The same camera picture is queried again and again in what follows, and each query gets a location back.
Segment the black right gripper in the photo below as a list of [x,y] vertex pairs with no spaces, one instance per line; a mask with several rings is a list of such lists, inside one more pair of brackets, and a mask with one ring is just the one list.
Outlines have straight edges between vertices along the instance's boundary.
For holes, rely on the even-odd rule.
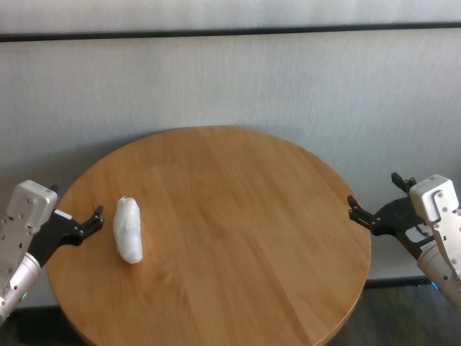
[[[409,192],[415,185],[415,178],[402,178],[399,173],[393,172],[391,175],[392,183],[403,192]],[[406,232],[415,228],[419,231],[429,231],[423,218],[419,217],[409,197],[394,200],[381,209],[376,214],[363,209],[357,200],[349,195],[347,197],[349,205],[349,219],[368,229],[374,236],[389,235],[395,237],[407,252],[417,260],[423,250],[423,245],[434,240],[434,236],[425,236],[422,240],[412,241]]]

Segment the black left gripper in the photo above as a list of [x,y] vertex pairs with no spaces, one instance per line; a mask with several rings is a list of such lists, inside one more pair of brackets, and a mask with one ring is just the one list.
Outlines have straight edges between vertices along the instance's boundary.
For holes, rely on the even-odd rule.
[[[49,189],[58,193],[57,185],[51,185]],[[40,267],[44,267],[59,247],[78,246],[83,240],[101,230],[104,225],[103,212],[104,207],[99,205],[89,219],[79,223],[69,214],[55,209],[48,221],[33,236],[27,252]]]

